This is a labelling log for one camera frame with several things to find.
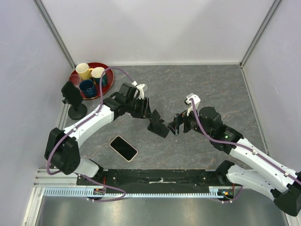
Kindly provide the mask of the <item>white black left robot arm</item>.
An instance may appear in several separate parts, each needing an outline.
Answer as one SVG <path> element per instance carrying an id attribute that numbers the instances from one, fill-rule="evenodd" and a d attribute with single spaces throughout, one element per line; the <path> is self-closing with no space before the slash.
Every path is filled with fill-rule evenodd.
<path id="1" fill-rule="evenodd" d="M 77 123 L 65 129 L 52 129 L 44 155 L 47 173 L 52 175 L 50 166 L 55 166 L 58 172 L 85 175 L 91 184 L 99 185 L 103 181 L 102 167 L 81 157 L 79 148 L 101 127 L 125 113 L 133 118 L 150 119 L 149 99 L 144 96 L 146 90 L 146 84 L 123 83 L 118 92 L 102 98 L 97 108 Z"/>

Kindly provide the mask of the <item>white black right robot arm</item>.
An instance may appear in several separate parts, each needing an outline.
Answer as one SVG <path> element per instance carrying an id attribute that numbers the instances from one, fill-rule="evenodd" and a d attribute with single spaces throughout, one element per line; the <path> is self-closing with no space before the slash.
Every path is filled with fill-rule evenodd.
<path id="1" fill-rule="evenodd" d="M 179 134 L 190 130 L 206 136 L 219 151 L 239 159 L 250 172 L 230 161 L 224 161 L 216 170 L 215 179 L 220 185 L 229 182 L 255 190 L 270 198 L 284 213 L 296 217 L 301 210 L 301 174 L 272 159 L 256 148 L 247 138 L 222 122 L 214 107 L 203 107 L 199 112 L 177 113 L 167 127 Z"/>

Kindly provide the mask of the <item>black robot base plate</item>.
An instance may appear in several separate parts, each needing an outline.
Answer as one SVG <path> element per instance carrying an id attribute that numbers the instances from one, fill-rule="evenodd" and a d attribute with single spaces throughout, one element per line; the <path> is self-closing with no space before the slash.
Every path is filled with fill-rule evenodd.
<path id="1" fill-rule="evenodd" d="M 205 169 L 105 169 L 93 180 L 126 193 L 204 193 L 210 186 L 233 186 L 226 177 Z"/>

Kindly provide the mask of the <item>black angled desk phone stand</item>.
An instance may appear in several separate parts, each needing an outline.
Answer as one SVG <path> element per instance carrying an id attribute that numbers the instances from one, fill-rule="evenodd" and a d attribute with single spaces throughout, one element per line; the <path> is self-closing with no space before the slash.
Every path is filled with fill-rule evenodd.
<path id="1" fill-rule="evenodd" d="M 169 133 L 169 129 L 164 124 L 164 120 L 161 119 L 161 117 L 156 109 L 152 112 L 152 117 L 149 119 L 149 122 L 150 123 L 147 127 L 148 131 L 150 131 L 162 138 L 167 137 L 167 135 Z"/>

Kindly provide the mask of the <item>black round-base phone stand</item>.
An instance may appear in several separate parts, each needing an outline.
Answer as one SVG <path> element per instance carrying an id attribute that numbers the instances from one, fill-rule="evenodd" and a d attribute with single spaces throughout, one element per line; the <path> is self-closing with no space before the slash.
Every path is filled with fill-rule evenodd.
<path id="1" fill-rule="evenodd" d="M 72 120 L 80 120 L 84 118 L 87 114 L 87 107 L 81 103 L 78 107 L 70 106 L 68 110 L 68 116 Z"/>

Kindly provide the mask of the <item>black smartphone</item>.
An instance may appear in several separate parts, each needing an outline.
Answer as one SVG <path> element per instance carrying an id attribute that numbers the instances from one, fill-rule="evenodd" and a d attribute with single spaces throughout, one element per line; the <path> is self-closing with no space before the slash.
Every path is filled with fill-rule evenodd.
<path id="1" fill-rule="evenodd" d="M 71 81 L 67 81 L 61 89 L 64 104 L 70 104 L 73 107 L 78 107 L 83 100 L 80 90 L 73 85 Z"/>

